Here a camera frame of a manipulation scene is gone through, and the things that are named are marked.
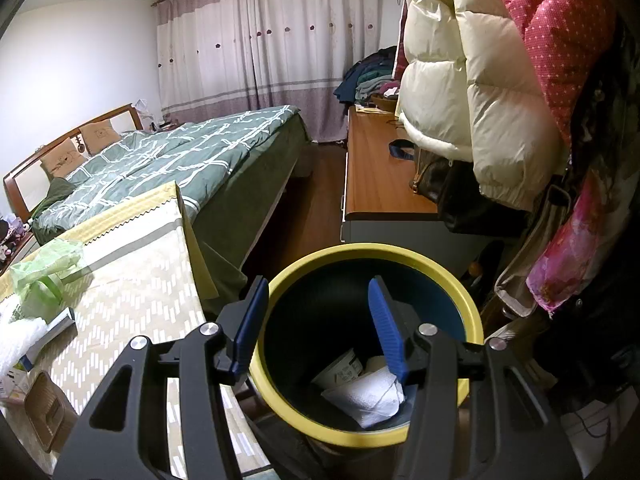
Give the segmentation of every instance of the yellow trash can rim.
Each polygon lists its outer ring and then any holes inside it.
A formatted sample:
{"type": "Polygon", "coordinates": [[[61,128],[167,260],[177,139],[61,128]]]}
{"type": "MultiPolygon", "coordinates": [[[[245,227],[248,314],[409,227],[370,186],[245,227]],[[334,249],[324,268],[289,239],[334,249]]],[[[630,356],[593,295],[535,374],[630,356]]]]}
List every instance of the yellow trash can rim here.
{"type": "MultiPolygon", "coordinates": [[[[484,336],[482,334],[480,315],[464,286],[447,269],[433,260],[413,251],[386,244],[345,244],[323,249],[300,258],[280,272],[269,284],[269,307],[265,320],[269,318],[273,307],[283,293],[302,276],[327,264],[359,258],[377,258],[393,261],[418,270],[418,272],[431,278],[456,305],[465,327],[466,340],[471,343],[482,344],[484,336]]],[[[367,431],[366,433],[335,430],[311,420],[291,406],[273,385],[269,371],[264,364],[265,326],[266,322],[260,330],[258,343],[254,349],[250,373],[262,398],[287,424],[316,440],[343,447],[383,447],[400,444],[406,440],[409,431],[408,423],[391,430],[367,431]]],[[[465,399],[468,393],[468,380],[459,380],[458,404],[465,399]]]]}

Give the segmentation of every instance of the headboard frame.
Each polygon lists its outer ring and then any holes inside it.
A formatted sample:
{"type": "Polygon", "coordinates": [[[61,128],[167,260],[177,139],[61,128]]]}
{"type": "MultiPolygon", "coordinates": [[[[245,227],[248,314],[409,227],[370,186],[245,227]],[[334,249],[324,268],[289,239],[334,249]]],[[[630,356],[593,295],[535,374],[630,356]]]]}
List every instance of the headboard frame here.
{"type": "Polygon", "coordinates": [[[9,199],[9,203],[14,210],[14,213],[18,215],[23,222],[26,222],[29,218],[31,218],[31,212],[24,201],[22,193],[18,188],[18,183],[16,182],[16,178],[27,168],[30,168],[33,164],[36,164],[40,161],[43,155],[49,153],[53,148],[59,145],[61,142],[67,139],[75,139],[78,145],[81,145],[81,133],[80,128],[90,123],[97,123],[99,121],[104,121],[106,119],[111,119],[122,115],[128,112],[131,115],[131,119],[137,130],[142,130],[142,122],[140,121],[140,117],[138,112],[133,107],[132,104],[121,106],[120,108],[116,108],[115,110],[111,110],[95,119],[91,119],[80,126],[74,128],[73,130],[67,132],[66,134],[59,136],[57,139],[52,140],[49,144],[40,147],[36,150],[33,155],[30,155],[26,160],[22,161],[15,168],[13,168],[4,178],[4,189],[6,190],[7,197],[9,199]]]}

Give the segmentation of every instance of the green bedspread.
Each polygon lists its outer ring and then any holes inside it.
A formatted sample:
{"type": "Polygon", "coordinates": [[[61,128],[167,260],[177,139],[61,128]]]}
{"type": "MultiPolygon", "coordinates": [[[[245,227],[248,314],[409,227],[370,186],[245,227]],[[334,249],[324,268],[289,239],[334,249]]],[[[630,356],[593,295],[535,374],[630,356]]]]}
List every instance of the green bedspread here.
{"type": "Polygon", "coordinates": [[[43,211],[33,230],[39,239],[51,239],[126,198],[171,180],[178,183],[193,222],[252,147],[269,139],[298,112],[287,105],[187,123],[170,132],[125,134],[67,176],[76,190],[43,211]]]}

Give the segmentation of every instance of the beige bag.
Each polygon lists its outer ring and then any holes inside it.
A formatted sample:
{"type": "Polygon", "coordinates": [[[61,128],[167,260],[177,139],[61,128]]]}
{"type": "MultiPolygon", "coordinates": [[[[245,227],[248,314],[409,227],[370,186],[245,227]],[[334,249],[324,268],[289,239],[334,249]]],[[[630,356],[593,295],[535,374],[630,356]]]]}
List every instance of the beige bag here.
{"type": "Polygon", "coordinates": [[[538,306],[527,287],[527,276],[558,228],[568,219],[571,208],[569,194],[555,184],[549,186],[536,224],[495,282],[495,293],[516,316],[527,317],[538,306]]]}

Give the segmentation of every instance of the green plastic bag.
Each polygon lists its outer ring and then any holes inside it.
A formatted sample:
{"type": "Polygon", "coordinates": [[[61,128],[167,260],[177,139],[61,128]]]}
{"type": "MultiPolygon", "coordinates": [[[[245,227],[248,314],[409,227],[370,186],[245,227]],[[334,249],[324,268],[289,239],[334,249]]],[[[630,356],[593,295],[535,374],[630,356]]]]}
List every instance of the green plastic bag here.
{"type": "Polygon", "coordinates": [[[20,307],[14,319],[41,317],[50,323],[63,309],[62,279],[76,270],[82,242],[54,238],[30,262],[9,267],[20,307]]]}

